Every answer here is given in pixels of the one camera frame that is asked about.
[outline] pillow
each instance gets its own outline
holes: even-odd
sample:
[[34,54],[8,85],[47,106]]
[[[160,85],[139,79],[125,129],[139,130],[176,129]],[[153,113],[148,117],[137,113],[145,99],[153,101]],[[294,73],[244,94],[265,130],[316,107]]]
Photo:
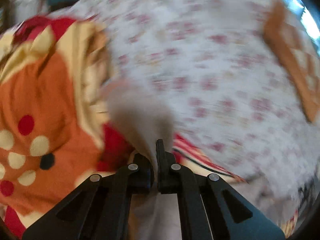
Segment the pillow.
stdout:
[[276,0],[263,35],[291,75],[307,119],[315,121],[320,106],[320,61],[303,25],[281,0]]

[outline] metal rivet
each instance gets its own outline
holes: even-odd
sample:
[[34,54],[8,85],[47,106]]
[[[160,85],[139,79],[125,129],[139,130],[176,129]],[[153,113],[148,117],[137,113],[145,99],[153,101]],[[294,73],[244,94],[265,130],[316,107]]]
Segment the metal rivet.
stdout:
[[220,178],[219,175],[215,174],[215,173],[211,173],[209,175],[209,179],[212,180],[212,181],[217,181],[217,180],[219,180],[219,178]]
[[98,174],[93,174],[91,177],[90,177],[90,180],[92,182],[97,182],[100,180],[100,176]]
[[175,163],[175,164],[171,165],[171,169],[173,169],[174,171],[178,171],[181,169],[181,166],[179,164]]
[[131,163],[131,164],[128,166],[128,169],[129,169],[130,171],[135,171],[135,170],[138,169],[138,165],[135,164],[135,163]]

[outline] orange fabric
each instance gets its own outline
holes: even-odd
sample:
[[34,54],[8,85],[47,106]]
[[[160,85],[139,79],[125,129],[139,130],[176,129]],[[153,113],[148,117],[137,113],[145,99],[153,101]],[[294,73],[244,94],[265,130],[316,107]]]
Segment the orange fabric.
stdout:
[[[310,122],[315,121],[319,111],[320,91],[310,89],[307,83],[307,76],[310,74],[305,70],[305,66],[301,65],[299,59],[293,54],[292,49],[299,50],[305,57],[307,69],[313,69],[310,62],[310,54],[302,50],[301,39],[298,36],[298,30],[292,25],[286,24],[286,17],[290,14],[281,0],[277,0],[271,10],[263,30],[266,43],[270,46],[274,54],[278,57],[279,62],[287,69],[297,88],[301,98],[303,110]],[[283,28],[288,29],[289,38],[292,38],[292,44],[285,41],[284,35],[281,34]]]
[[[93,167],[100,151],[77,125],[73,100],[73,86],[66,65],[58,53],[29,64],[0,86],[0,130],[13,134],[11,149],[0,148],[0,163],[5,168],[3,180],[13,183],[11,196],[0,194],[0,203],[10,205],[21,214],[33,210],[47,212],[74,189],[74,181],[89,167]],[[34,128],[26,136],[18,130],[19,120],[31,115]],[[39,168],[41,156],[31,156],[30,146],[37,136],[49,140],[49,151],[55,156],[50,170]],[[20,169],[8,164],[9,152],[26,156]],[[23,172],[36,172],[30,186],[17,179]]]

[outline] brown fabric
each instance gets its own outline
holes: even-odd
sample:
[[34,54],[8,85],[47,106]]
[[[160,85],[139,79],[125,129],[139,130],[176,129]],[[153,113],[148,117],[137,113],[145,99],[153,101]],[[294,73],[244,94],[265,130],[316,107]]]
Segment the brown fabric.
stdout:
[[[311,57],[316,57],[316,54],[311,55],[310,51],[305,50],[304,41],[301,40],[300,35],[302,30],[286,23],[286,18],[289,17],[290,13],[281,0],[276,0],[265,22],[263,35],[266,43],[278,57],[279,62],[292,76],[305,115],[310,122],[313,122],[319,110],[319,80],[314,72],[316,66],[313,65],[313,60],[311,60]],[[293,51],[301,52],[302,57],[305,57],[305,66],[302,65]],[[313,88],[312,85],[308,84],[308,81],[314,82],[315,87]]]

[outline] orange polka dot fabric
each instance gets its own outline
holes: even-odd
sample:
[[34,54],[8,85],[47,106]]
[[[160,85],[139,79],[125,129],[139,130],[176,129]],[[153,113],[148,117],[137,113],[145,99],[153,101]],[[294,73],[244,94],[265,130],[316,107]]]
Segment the orange polka dot fabric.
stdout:
[[0,66],[0,203],[22,215],[49,211],[101,153],[79,125],[76,70],[56,42],[48,26]]

